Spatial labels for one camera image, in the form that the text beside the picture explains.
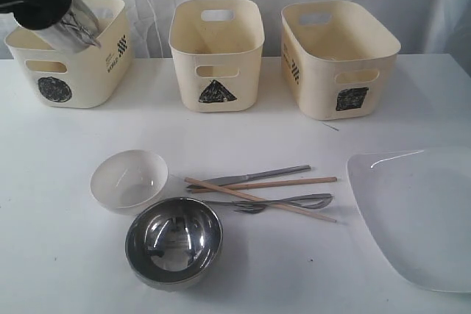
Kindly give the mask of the steel mug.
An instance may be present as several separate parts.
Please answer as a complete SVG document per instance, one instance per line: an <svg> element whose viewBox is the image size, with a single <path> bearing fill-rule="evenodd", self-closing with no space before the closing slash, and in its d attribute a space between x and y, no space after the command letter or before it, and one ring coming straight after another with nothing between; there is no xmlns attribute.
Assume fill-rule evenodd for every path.
<svg viewBox="0 0 471 314"><path fill-rule="evenodd" d="M54 26L34 32L58 51L79 53L89 46L101 46L98 18L83 0L73 0L70 10Z"/></svg>

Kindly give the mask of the white ceramic bowl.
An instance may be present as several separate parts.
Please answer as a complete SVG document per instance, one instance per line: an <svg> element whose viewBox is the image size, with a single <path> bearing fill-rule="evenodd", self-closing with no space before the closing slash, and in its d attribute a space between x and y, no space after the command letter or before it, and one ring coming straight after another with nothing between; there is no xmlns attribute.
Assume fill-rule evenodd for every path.
<svg viewBox="0 0 471 314"><path fill-rule="evenodd" d="M137 215L163 197L169 179L166 161L145 150L128 150L107 158L94 171L91 194L106 210Z"/></svg>

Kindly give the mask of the stainless steel bowl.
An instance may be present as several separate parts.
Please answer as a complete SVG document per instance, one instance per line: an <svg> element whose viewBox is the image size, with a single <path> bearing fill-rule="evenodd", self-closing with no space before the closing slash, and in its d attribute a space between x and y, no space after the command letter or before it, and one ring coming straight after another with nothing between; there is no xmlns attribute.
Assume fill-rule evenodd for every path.
<svg viewBox="0 0 471 314"><path fill-rule="evenodd" d="M175 292L200 282L218 260L223 226L204 202L177 197L153 204L131 223L127 261L139 280Z"/></svg>

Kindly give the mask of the cream bin with circle mark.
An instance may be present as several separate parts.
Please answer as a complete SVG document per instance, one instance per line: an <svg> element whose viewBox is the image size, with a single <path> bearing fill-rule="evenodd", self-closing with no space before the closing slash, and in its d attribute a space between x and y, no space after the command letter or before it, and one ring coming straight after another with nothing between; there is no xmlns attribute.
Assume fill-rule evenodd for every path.
<svg viewBox="0 0 471 314"><path fill-rule="evenodd" d="M54 50L33 32L17 27L4 40L38 99L51 107L92 108L106 102L134 60L123 0L84 0L100 18L101 47L70 54Z"/></svg>

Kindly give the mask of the cream bin with triangle mark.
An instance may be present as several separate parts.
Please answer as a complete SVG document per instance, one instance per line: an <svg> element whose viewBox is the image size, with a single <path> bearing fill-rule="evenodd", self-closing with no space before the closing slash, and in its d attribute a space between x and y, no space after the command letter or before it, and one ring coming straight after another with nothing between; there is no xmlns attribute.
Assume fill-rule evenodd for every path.
<svg viewBox="0 0 471 314"><path fill-rule="evenodd" d="M180 97L191 111L237 112L258 97L265 36L251 0L179 4L169 33Z"/></svg>

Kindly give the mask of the wooden chopstick diagonal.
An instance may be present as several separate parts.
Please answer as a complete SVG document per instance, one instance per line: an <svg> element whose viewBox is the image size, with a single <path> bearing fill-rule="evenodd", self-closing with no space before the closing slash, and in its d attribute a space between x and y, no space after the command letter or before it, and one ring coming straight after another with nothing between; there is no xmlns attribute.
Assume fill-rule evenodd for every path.
<svg viewBox="0 0 471 314"><path fill-rule="evenodd" d="M239 192L237 190L231 190L231 189L228 189L226 187L214 185L214 184L209 183L209 182L203 182L203 181L200 181L198 179L194 179L194 178L190 178L190 177L186 177L186 178L184 178L184 180L187 183L193 183L195 185L201 186L203 188L207 188L207 189L212 190L212 191L216 191L216 192L224 193L224 194L227 194L227 195L235 196L235 197L238 197L240 199L244 199L246 201L251 201L252 203L265 204L268 207L274 207L274 208L277 208L277 209L280 209L280 210L285 210L285 211L289 211L289 212L300 214L300 215L306 215L308 217L319 219L319 220L322 220L322 221L327 221L327 222L331 222L331 223L336 223L337 222L337 220L334 219L334 218L328 217L328 216L320 214L320 213L316 213L314 211L304 210L301 207L292 206L292 205L289 205L289 204L283 204L281 201L263 199L263 198L253 196L253 195L248 194L248 193L242 193L242 192Z"/></svg>

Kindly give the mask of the steel table knife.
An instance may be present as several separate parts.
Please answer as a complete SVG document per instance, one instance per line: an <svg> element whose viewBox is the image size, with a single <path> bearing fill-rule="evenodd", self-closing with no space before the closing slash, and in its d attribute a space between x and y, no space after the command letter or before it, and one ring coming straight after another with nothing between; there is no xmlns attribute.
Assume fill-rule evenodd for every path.
<svg viewBox="0 0 471 314"><path fill-rule="evenodd" d="M311 167L309 165L298 165L294 167L281 168L272 171L264 171L255 174L245 174L245 175L236 175L236 176L223 176L213 179L206 179L205 182L208 182L213 185L225 186L239 184L242 182L250 182L259 179L266 179L274 176L282 176L287 174L295 174L304 171L310 171Z"/></svg>

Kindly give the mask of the steel fork short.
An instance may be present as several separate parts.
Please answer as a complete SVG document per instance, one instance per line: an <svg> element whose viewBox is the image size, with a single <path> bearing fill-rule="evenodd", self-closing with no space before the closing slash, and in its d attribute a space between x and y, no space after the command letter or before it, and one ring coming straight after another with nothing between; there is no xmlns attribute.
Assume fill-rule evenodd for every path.
<svg viewBox="0 0 471 314"><path fill-rule="evenodd" d="M246 214L258 214L263 212L266 209L264 205L238 205L235 207L234 211L237 213L246 213Z"/></svg>

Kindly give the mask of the cream bin with square mark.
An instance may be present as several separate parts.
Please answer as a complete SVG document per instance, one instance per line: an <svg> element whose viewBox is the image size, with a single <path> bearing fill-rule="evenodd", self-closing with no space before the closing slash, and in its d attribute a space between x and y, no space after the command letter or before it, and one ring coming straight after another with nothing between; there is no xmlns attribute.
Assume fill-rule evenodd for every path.
<svg viewBox="0 0 471 314"><path fill-rule="evenodd" d="M281 18L283 76L299 109L318 121L371 114L400 41L351 1L290 4Z"/></svg>

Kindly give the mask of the white square plate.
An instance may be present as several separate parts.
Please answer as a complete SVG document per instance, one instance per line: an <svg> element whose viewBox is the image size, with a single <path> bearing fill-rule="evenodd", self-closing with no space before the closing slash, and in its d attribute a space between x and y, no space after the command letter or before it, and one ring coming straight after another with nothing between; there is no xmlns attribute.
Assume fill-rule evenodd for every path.
<svg viewBox="0 0 471 314"><path fill-rule="evenodd" d="M355 154L347 176L369 233L402 278L470 293L470 148Z"/></svg>

